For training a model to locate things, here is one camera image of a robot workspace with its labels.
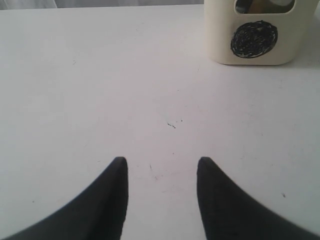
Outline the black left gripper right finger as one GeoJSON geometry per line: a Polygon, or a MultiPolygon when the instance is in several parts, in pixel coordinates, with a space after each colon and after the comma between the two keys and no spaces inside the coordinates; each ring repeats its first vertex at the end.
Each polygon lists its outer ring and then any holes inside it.
{"type": "Polygon", "coordinates": [[[208,240],[318,240],[236,185],[209,157],[197,165],[196,191],[208,240]]]}

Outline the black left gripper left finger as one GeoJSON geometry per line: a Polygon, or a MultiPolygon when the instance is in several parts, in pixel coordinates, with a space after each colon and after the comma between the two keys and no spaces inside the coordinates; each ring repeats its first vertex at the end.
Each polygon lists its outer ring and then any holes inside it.
{"type": "Polygon", "coordinates": [[[119,240],[128,208],[128,163],[116,157],[77,197],[9,240],[119,240]]]}

